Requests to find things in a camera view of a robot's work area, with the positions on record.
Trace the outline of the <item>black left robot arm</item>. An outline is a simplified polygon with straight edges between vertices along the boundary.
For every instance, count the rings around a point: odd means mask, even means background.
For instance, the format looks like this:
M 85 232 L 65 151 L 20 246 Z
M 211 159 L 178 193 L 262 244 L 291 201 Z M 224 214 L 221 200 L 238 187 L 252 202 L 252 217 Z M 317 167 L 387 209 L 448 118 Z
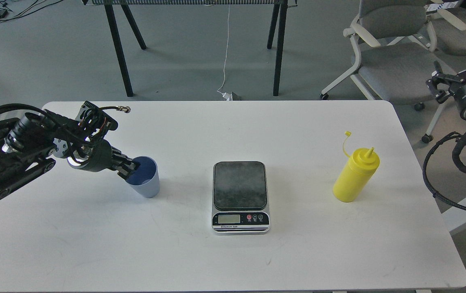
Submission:
M 0 106 L 0 200 L 50 171 L 56 158 L 82 171 L 116 171 L 127 180 L 140 167 L 106 139 L 118 123 L 86 101 L 77 117 L 21 103 Z

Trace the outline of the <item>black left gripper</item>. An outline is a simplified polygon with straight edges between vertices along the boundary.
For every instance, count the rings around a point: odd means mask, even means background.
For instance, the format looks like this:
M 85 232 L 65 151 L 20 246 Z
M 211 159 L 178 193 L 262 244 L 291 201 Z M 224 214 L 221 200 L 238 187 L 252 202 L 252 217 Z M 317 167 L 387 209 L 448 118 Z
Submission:
M 75 122 L 70 122 L 70 131 L 78 138 L 54 139 L 54 156 L 67 159 L 69 165 L 83 171 L 117 171 L 118 176 L 128 180 L 140 166 L 121 150 L 116 149 L 104 139 L 109 131 L 114 131 L 118 123 L 92 102 L 82 104 Z

